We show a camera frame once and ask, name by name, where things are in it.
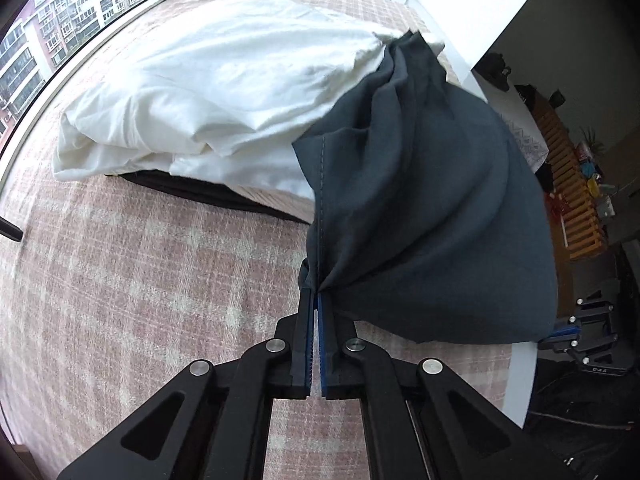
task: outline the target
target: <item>apartment building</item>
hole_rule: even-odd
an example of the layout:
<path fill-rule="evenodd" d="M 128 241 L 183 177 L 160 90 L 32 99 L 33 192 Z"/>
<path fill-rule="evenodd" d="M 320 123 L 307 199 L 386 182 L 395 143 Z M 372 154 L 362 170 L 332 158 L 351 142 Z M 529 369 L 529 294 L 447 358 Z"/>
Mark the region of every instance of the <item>apartment building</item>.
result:
<path fill-rule="evenodd" d="M 29 0 L 0 43 L 0 136 L 63 61 L 142 0 Z"/>

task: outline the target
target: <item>silver bolt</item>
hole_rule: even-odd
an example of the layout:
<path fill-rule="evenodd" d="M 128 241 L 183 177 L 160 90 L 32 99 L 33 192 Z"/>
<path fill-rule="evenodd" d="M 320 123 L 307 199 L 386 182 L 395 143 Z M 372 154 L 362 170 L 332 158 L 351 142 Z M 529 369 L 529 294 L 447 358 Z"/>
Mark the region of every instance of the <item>silver bolt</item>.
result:
<path fill-rule="evenodd" d="M 211 366 L 206 361 L 194 361 L 189 367 L 191 375 L 200 376 L 208 373 Z"/>
<path fill-rule="evenodd" d="M 274 354 L 282 352 L 287 347 L 287 344 L 282 339 L 271 339 L 267 341 L 267 350 Z"/>
<path fill-rule="evenodd" d="M 429 375 L 439 374 L 442 371 L 442 363 L 437 359 L 427 359 L 422 363 L 422 369 Z"/>
<path fill-rule="evenodd" d="M 364 350 L 365 346 L 367 346 L 367 342 L 355 337 L 353 339 L 349 339 L 344 346 L 350 352 L 360 352 L 361 350 Z"/>

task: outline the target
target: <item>striped fabric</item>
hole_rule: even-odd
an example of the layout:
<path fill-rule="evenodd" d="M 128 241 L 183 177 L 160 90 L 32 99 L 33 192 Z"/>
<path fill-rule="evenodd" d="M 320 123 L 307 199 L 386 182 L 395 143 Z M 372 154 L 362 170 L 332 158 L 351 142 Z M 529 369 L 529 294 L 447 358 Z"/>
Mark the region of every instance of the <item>striped fabric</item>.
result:
<path fill-rule="evenodd" d="M 297 308 L 305 226 L 122 178 L 62 184 L 51 174 L 62 110 L 145 31 L 206 1 L 168 0 L 93 56 L 45 111 L 0 194 L 0 214 L 25 232 L 21 244 L 0 238 L 0 400 L 46 478 L 191 360 L 238 358 Z M 422 27 L 389 0 L 297 1 Z M 501 406 L 510 346 L 417 345 L 358 330 L 394 357 L 439 356 Z M 358 403 L 326 402 L 317 389 L 308 401 L 277 401 L 268 454 L 268 479 L 368 478 Z"/>

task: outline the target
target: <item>pink plaid fabric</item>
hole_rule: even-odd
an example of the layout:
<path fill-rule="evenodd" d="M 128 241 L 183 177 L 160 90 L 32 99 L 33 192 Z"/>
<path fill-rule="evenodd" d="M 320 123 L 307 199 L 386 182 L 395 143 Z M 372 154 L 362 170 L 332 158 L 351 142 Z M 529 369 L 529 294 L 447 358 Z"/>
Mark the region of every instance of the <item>pink plaid fabric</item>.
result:
<path fill-rule="evenodd" d="M 0 238 L 0 399 L 46 478 L 104 436 L 191 360 L 224 362 L 273 335 L 298 305 L 306 227 L 188 202 L 118 177 L 51 174 L 62 110 L 162 20 L 209 0 L 168 0 L 116 35 L 68 82 L 0 194 L 23 227 Z M 297 0 L 399 29 L 389 0 Z M 361 323 L 392 356 L 438 356 L 498 407 L 510 346 L 413 344 Z M 366 479 L 356 401 L 277 401 L 268 479 Z"/>

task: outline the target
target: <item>white blanket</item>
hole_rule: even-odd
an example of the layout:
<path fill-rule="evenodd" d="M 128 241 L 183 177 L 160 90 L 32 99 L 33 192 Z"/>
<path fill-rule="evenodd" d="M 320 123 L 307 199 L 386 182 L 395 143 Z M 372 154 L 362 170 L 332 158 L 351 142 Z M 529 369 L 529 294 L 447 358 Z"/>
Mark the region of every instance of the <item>white blanket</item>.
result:
<path fill-rule="evenodd" d="M 156 169 L 313 199 L 291 143 L 400 35 L 292 0 L 181 14 L 65 111 L 54 175 Z M 444 47 L 425 39 L 436 54 Z"/>

